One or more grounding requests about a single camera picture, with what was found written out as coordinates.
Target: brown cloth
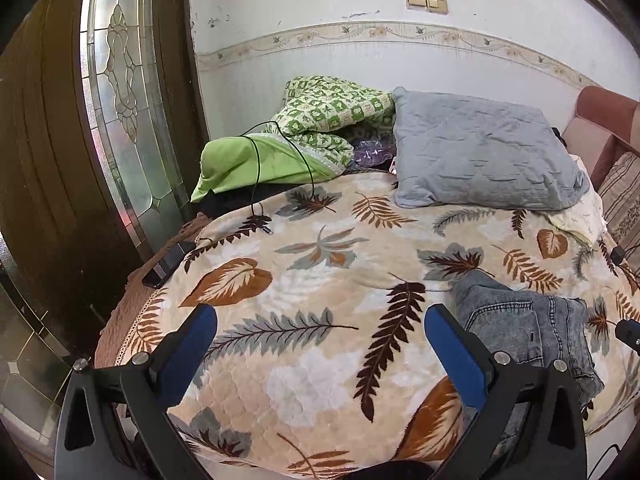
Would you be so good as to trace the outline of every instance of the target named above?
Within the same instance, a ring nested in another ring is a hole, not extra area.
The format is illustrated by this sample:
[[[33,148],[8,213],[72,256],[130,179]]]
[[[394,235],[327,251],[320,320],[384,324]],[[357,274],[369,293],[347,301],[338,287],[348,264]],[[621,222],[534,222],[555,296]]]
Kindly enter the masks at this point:
[[[171,238],[148,262],[129,275],[124,296],[111,313],[107,325],[100,332],[98,348],[95,349],[95,368],[113,366],[129,328],[154,291],[142,284],[142,278],[162,259],[172,245],[195,240],[198,233],[210,222],[210,218],[203,213],[198,213],[196,218],[185,224],[180,232]]]

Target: blue gripper pad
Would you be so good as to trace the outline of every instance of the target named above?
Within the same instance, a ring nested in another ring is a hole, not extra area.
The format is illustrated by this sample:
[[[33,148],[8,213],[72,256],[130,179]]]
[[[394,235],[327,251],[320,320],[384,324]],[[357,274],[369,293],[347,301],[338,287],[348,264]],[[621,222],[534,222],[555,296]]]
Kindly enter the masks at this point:
[[[485,376],[449,321],[434,306],[429,307],[424,314],[424,335],[460,394],[462,402],[478,412],[482,410],[486,401]]]
[[[200,304],[174,333],[178,343],[158,370],[156,381],[156,399],[163,409],[180,403],[217,329],[216,311],[210,305]]]

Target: white wall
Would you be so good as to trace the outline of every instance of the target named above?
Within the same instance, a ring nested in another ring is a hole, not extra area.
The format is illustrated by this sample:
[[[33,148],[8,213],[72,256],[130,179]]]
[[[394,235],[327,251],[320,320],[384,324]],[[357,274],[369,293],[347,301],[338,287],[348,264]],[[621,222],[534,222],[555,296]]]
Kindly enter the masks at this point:
[[[405,0],[190,1],[194,47],[200,58],[259,36],[309,25],[357,20],[431,23],[521,44],[568,65],[605,88],[640,99],[638,56],[609,20],[584,0],[447,0],[450,12],[446,16],[408,10]],[[558,86],[550,76],[531,75],[527,79],[515,63],[493,62],[476,54],[455,62],[452,53],[441,48],[395,44],[383,53],[381,45],[360,44],[307,50],[304,54],[269,54],[260,60],[243,60],[200,72],[210,136],[233,135],[238,128],[249,127],[254,118],[258,119],[255,122],[270,118],[267,115],[277,110],[287,78],[308,73],[348,77],[381,89],[403,84],[411,89],[537,105],[559,127],[571,117],[578,93],[567,85]],[[395,72],[382,67],[382,62],[393,66]],[[494,76],[492,70],[498,70],[500,77]],[[244,87],[252,79],[251,71],[262,74],[261,84],[249,84],[242,93],[228,90]],[[259,117],[248,110],[256,107],[261,110]]]

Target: plastic package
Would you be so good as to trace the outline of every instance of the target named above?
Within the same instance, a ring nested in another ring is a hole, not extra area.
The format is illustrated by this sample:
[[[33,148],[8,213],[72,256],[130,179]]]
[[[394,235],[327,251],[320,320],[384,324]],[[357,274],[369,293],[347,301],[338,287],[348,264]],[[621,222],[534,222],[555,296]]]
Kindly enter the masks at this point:
[[[394,158],[396,147],[393,137],[385,139],[354,139],[353,160],[363,168],[373,168]]]

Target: leaf-patterned blanket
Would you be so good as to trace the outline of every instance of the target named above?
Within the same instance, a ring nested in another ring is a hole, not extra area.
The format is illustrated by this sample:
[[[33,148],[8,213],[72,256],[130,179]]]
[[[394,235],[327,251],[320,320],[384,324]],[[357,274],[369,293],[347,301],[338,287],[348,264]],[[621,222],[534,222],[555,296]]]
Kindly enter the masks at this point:
[[[207,465],[334,479],[392,459],[436,462],[462,433],[460,398],[421,327],[450,284],[482,269],[512,288],[584,298],[606,387],[584,411],[591,435],[631,404],[640,360],[613,336],[640,318],[638,288],[543,216],[478,206],[400,209],[394,178],[342,176],[212,222],[146,302],[115,364],[152,350],[198,303],[218,334],[170,410]]]

